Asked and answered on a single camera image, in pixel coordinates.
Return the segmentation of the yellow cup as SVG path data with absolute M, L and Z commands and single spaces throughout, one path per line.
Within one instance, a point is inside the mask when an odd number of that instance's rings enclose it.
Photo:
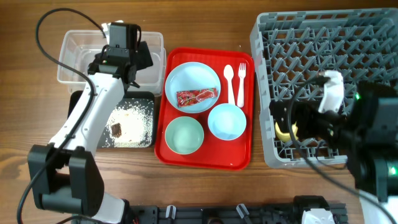
M 294 123 L 292 125 L 292 131 L 294 133 L 294 137 L 297 140 L 297 131 L 298 131 L 298 127 L 296 126 L 296 123 Z M 275 135 L 276 137 L 282 141 L 282 142 L 288 142 L 291 140 L 290 134 L 289 134 L 289 130 L 287 128 L 282 129 L 278 122 L 275 122 Z

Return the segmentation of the light blue plate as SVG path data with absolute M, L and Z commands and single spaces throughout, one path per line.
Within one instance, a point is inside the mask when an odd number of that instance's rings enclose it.
M 218 96 L 191 106 L 177 106 L 177 92 L 215 88 Z M 165 81 L 165 95 L 169 103 L 184 113 L 201 113 L 210 109 L 221 94 L 221 82 L 216 72 L 200 62 L 187 62 L 175 67 Z

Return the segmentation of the red snack wrapper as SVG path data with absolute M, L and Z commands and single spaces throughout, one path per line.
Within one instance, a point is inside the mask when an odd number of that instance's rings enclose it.
M 178 91 L 176 93 L 177 106 L 179 108 L 192 106 L 209 98 L 216 98 L 217 96 L 218 90 L 216 88 Z

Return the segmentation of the green bowl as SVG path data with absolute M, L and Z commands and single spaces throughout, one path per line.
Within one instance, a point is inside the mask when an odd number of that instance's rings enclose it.
M 168 148 L 180 155 L 196 152 L 205 138 L 202 125 L 189 116 L 173 119 L 167 125 L 164 137 Z

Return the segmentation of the white plastic spoon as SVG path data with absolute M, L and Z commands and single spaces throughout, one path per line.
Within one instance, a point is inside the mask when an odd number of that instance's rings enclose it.
M 226 65 L 224 67 L 223 75 L 224 75 L 225 79 L 227 80 L 227 84 L 228 84 L 228 103 L 234 105 L 235 99 L 234 99 L 233 84 L 232 84 L 234 72 L 233 72 L 233 68 L 231 65 Z

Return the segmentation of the light blue bowl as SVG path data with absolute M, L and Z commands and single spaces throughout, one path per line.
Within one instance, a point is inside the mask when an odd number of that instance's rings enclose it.
M 229 103 L 215 106 L 208 115 L 210 132 L 223 141 L 232 141 L 240 137 L 246 125 L 246 115 L 242 109 Z

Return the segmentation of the white plastic fork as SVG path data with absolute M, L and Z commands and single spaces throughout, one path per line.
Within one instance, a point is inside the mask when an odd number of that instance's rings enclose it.
M 245 63 L 239 64 L 238 76 L 239 76 L 239 90 L 238 90 L 237 106 L 239 108 L 242 108 L 244 106 L 244 79 L 246 77 Z

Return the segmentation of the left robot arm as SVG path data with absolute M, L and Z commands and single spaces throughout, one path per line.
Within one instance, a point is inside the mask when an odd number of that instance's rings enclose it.
M 152 66 L 139 25 L 113 22 L 109 41 L 83 74 L 85 89 L 59 132 L 34 145 L 28 165 L 35 206 L 96 223 L 134 223 L 129 202 L 104 191 L 94 160 L 98 141 L 136 73 Z

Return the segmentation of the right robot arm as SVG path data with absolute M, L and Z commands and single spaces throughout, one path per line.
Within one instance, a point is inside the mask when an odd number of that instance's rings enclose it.
M 319 103 L 297 101 L 294 95 L 289 101 L 271 102 L 270 109 L 298 152 L 298 140 L 307 138 L 320 138 L 330 148 L 346 151 L 354 188 L 331 178 L 307 156 L 303 159 L 324 179 L 373 206 L 371 223 L 383 218 L 397 223 L 392 206 L 397 200 L 397 91 L 380 83 L 358 83 L 348 116 L 338 113 L 343 97 L 342 84 L 325 82 Z

